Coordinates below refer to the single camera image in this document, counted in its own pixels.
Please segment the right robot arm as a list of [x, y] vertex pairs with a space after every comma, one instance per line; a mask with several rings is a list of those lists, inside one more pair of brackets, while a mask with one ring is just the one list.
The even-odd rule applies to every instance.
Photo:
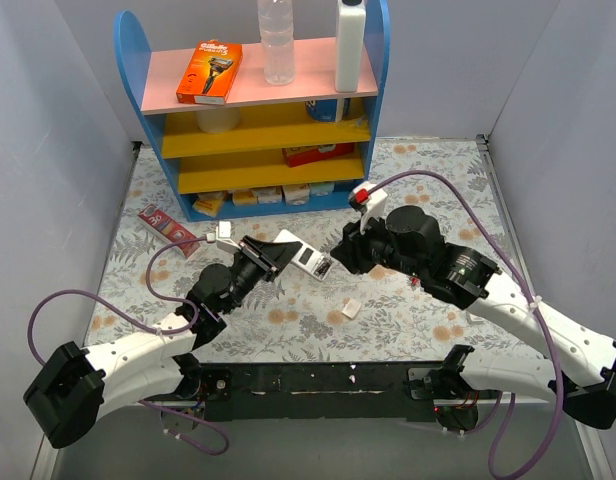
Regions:
[[375, 266], [416, 277], [425, 293], [487, 320], [541, 353], [519, 360], [453, 347], [442, 364], [412, 380], [433, 398], [499, 390], [555, 401], [566, 414], [607, 430], [616, 419], [616, 339], [543, 301], [525, 298], [510, 275], [478, 251], [445, 241], [436, 219], [415, 206], [347, 224], [332, 256], [352, 274]]

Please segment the white battery cover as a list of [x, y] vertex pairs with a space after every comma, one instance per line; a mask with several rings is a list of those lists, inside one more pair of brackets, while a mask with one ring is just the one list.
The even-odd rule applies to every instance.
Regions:
[[348, 319], [354, 319], [360, 312], [362, 304], [353, 298], [350, 298], [341, 310], [341, 313]]

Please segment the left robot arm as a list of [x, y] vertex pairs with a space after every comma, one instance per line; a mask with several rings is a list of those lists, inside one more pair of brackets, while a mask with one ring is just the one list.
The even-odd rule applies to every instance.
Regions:
[[240, 307], [261, 281], [271, 282], [301, 250], [299, 241], [232, 243], [233, 262], [207, 265], [177, 309], [155, 324], [112, 342], [55, 349], [23, 401], [55, 449], [88, 433], [107, 414], [135, 402], [173, 394], [193, 398], [201, 387], [192, 353], [226, 327], [224, 315]]

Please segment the red white remote control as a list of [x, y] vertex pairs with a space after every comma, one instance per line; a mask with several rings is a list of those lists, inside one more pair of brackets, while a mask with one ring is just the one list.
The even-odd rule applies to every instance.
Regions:
[[281, 230], [274, 239], [275, 243], [299, 242], [301, 248], [294, 255], [291, 263], [311, 278], [324, 281], [331, 271], [333, 259], [300, 239], [288, 230]]

